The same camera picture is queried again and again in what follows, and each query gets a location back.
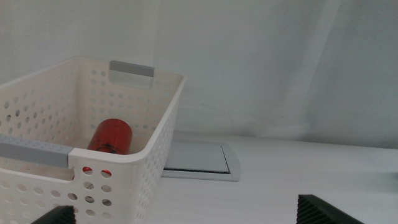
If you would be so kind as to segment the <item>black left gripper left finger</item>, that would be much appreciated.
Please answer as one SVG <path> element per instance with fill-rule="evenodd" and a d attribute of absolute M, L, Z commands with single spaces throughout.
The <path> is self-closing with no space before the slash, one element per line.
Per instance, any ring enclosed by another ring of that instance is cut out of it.
<path fill-rule="evenodd" d="M 74 207 L 57 206 L 33 221 L 32 224 L 76 224 Z"/>

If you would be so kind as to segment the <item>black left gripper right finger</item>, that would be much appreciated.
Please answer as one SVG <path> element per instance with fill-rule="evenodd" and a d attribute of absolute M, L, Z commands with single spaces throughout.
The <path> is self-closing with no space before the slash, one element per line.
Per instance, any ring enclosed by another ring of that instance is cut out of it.
<path fill-rule="evenodd" d="M 315 195 L 299 195 L 296 224 L 364 224 Z"/>

